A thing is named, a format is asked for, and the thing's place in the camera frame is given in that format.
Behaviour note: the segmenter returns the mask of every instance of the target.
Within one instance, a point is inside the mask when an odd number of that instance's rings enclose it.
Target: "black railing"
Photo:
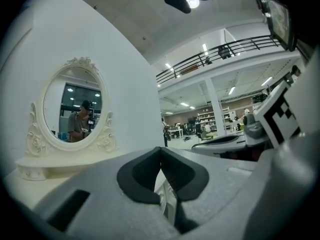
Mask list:
[[[160,74],[156,75],[158,85],[174,78],[179,78],[189,72],[197,70],[200,67],[212,64],[216,60],[225,60],[234,56],[241,55],[243,52],[253,50],[261,50],[267,47],[280,46],[277,39],[271,38],[270,35],[262,35],[233,42],[228,42],[207,51],[200,52],[192,57],[189,57],[178,64],[172,66]]]

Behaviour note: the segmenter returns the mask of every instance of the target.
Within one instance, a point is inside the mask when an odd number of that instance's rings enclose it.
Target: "shelf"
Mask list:
[[[198,116],[207,115],[207,114],[211,114],[211,113],[214,113],[214,112],[213,112],[213,111],[211,111],[211,112],[202,113],[202,114],[199,114],[199,113],[198,113]]]
[[[213,115],[213,116],[207,116],[207,117],[201,117],[201,118],[199,118],[200,120],[203,120],[203,119],[209,119],[209,118],[214,118],[215,116]]]

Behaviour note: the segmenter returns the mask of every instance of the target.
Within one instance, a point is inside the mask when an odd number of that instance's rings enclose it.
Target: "person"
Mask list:
[[[244,115],[250,114],[250,110],[248,108],[244,109]]]
[[[164,138],[164,146],[168,147],[168,140],[166,137],[166,131],[167,131],[167,125],[165,123],[165,120],[161,117],[161,121],[162,121],[162,131],[163,131],[163,138]]]
[[[206,63],[207,65],[212,64],[212,62],[211,62],[210,59],[209,59],[209,56],[205,57],[205,63]]]
[[[84,100],[79,112],[72,112],[68,119],[68,133],[70,142],[78,142],[89,135],[88,118],[91,113],[90,102]]]
[[[211,132],[211,126],[207,122],[205,123],[204,129],[207,133]]]
[[[238,118],[237,116],[235,116],[235,117],[234,117],[234,120],[235,120],[235,121],[238,121],[239,118]],[[241,130],[241,125],[240,125],[240,123],[237,123],[236,126],[237,126],[237,130],[240,131],[240,130]]]
[[[292,66],[291,75],[295,75],[297,78],[300,77],[301,71],[296,65]]]
[[[195,133],[201,133],[201,122],[200,122],[200,117],[197,116],[196,120],[195,120],[195,124],[194,124],[194,128],[195,128]]]

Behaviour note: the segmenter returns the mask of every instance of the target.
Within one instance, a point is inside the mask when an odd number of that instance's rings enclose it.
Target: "oval mirror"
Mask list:
[[[97,125],[102,96],[95,77],[81,67],[67,68],[49,85],[43,102],[46,125],[63,142],[85,139]]]

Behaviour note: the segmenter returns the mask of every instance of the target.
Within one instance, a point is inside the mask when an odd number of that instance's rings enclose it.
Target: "white vanity table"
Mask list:
[[[78,142],[58,139],[48,128],[44,112],[47,90],[60,74],[72,70],[75,74],[79,71],[91,74],[103,101],[94,130]],[[25,156],[16,161],[17,169],[3,181],[9,194],[32,209],[47,193],[81,170],[94,163],[123,155],[117,148],[113,135],[112,115],[105,81],[88,57],[74,58],[60,65],[44,84],[39,99],[31,104]]]

